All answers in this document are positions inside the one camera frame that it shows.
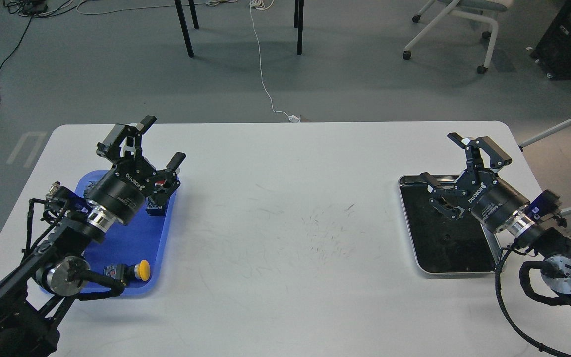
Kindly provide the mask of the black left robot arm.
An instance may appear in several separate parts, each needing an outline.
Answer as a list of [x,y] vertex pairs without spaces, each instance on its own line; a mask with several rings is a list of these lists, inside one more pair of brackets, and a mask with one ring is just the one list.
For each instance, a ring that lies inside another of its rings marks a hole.
[[95,273],[83,253],[103,242],[109,228],[127,225],[151,203],[163,211],[179,188],[177,152],[157,170],[143,156],[141,140],[156,122],[116,124],[97,144],[111,169],[84,196],[55,182],[45,199],[30,199],[26,246],[20,264],[0,280],[0,357],[47,357],[57,350],[57,329],[76,300],[113,298],[124,292],[118,278]]

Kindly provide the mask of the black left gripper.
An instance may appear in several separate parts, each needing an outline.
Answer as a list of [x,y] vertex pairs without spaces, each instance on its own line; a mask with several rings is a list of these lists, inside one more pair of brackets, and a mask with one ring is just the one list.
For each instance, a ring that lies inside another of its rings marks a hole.
[[154,183],[179,180],[177,170],[186,159],[184,152],[177,152],[164,170],[157,170],[143,157],[141,137],[156,120],[156,116],[145,116],[138,124],[116,124],[97,144],[97,155],[113,167],[89,189],[89,204],[125,226],[145,209]]

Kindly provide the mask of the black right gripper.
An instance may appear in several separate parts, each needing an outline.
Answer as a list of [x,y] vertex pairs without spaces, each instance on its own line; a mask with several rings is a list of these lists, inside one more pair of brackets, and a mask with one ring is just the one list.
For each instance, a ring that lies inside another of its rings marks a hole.
[[[514,212],[530,203],[523,194],[494,174],[510,165],[512,158],[488,136],[462,138],[451,132],[447,138],[465,150],[467,172],[462,172],[457,179],[457,187],[452,188],[443,186],[428,172],[421,173],[420,177],[431,188],[431,206],[453,221],[457,221],[465,209],[490,232],[497,232]],[[481,151],[489,156],[488,170],[493,172],[485,171]],[[479,179],[470,174],[477,172]]]

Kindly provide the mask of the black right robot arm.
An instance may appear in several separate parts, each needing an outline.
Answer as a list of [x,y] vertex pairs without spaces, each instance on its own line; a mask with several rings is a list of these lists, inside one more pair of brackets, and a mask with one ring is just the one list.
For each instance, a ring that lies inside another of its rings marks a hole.
[[507,312],[501,294],[501,273],[511,253],[541,255],[524,262],[519,282],[528,298],[548,306],[571,308],[571,236],[560,212],[560,198],[544,190],[535,200],[526,199],[501,179],[499,170],[512,162],[488,136],[464,138],[451,132],[448,138],[466,154],[466,169],[452,183],[442,183],[428,172],[420,176],[430,189],[430,204],[452,220],[469,213],[491,233],[508,231],[514,241],[503,248],[495,273],[499,308],[510,326],[539,351],[556,357],[565,353],[540,343],[519,329]]

